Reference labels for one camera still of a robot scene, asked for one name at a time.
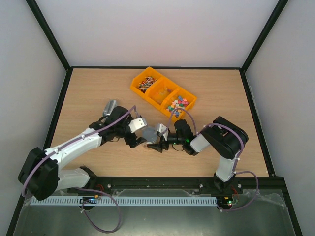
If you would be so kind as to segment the grey round jar lid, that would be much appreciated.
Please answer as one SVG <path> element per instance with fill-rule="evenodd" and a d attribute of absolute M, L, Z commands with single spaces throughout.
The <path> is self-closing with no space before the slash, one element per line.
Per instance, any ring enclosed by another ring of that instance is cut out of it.
<path fill-rule="evenodd" d="M 158 139 L 157 131 L 152 126 L 147 126 L 143 128 L 141 131 L 141 135 L 146 140 L 145 143 L 147 144 L 153 144 Z"/>

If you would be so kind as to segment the metal scoop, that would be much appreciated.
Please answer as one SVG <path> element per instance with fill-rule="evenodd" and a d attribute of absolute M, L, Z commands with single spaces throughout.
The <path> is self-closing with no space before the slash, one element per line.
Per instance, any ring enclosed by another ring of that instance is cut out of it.
<path fill-rule="evenodd" d="M 113 110 L 116 108 L 116 106 L 117 106 L 117 101 L 114 99 L 110 100 L 106 104 L 106 106 L 103 110 L 103 113 L 102 113 L 103 119 L 106 119 L 107 117 L 109 117 L 111 115 L 111 113 L 113 112 Z"/>

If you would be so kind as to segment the yellow bin with lollipops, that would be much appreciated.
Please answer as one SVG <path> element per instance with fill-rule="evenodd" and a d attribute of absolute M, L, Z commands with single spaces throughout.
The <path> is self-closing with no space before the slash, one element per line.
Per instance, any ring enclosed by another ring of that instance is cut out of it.
<path fill-rule="evenodd" d="M 163 75 L 152 67 L 147 67 L 140 74 L 132 79 L 130 90 L 139 95 L 143 100 L 148 97 L 153 85 Z"/>

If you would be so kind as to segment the yellow bin with gummies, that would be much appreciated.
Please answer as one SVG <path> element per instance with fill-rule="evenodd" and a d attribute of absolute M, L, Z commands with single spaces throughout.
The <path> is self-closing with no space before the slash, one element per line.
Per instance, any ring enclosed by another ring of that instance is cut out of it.
<path fill-rule="evenodd" d="M 144 100 L 160 110 L 167 97 L 179 87 L 172 80 L 162 76 L 146 90 Z"/>

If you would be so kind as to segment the yellow bin with colourful candies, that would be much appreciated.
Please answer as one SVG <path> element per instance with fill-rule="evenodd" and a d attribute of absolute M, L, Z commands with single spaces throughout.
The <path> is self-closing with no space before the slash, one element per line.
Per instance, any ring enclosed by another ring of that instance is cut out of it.
<path fill-rule="evenodd" d="M 183 88 L 177 88 L 164 99 L 160 111 L 167 117 L 170 117 L 176 108 L 182 108 L 186 111 L 190 110 L 196 100 L 197 98 L 190 92 Z"/>

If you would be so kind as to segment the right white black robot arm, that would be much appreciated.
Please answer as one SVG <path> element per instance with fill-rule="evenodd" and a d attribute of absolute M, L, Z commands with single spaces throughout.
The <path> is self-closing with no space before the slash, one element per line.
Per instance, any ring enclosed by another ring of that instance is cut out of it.
<path fill-rule="evenodd" d="M 162 153 L 170 145 L 181 145 L 186 154 L 196 156 L 211 146 L 220 155 L 219 165 L 214 173 L 214 187 L 222 193 L 230 189 L 239 156 L 249 140 L 247 133 L 221 116 L 204 126 L 198 134 L 193 134 L 184 119 L 176 121 L 174 127 L 175 132 L 170 133 L 164 125 L 159 125 L 159 142 L 147 144 L 147 147 Z"/>

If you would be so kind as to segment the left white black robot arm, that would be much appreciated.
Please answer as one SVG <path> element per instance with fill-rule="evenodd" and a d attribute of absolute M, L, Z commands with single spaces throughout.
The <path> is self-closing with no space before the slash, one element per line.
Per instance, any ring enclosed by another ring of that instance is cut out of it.
<path fill-rule="evenodd" d="M 91 123 L 74 138 L 45 150 L 38 147 L 32 149 L 18 175 L 18 180 L 23 185 L 22 196 L 32 195 L 38 200 L 44 200 L 58 190 L 90 188 L 95 177 L 90 169 L 80 167 L 66 170 L 65 166 L 114 138 L 123 138 L 130 148 L 144 143 L 146 139 L 137 137 L 135 133 L 145 128 L 147 122 L 140 115 L 133 118 L 132 111 L 135 112 L 136 107 L 127 110 L 116 106 L 110 114 Z"/>

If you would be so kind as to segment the black front mounting rail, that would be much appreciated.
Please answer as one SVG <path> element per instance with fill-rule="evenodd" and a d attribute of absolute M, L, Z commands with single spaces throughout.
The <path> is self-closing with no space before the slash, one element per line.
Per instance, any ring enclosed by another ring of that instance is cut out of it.
<path fill-rule="evenodd" d="M 229 196 L 237 191 L 245 190 L 281 190 L 284 194 L 288 189 L 283 177 L 235 177 L 224 190 L 215 187 L 213 177 L 94 177 L 87 185 L 88 189 L 103 190 L 116 195 L 123 190 L 185 190 L 202 195 Z"/>

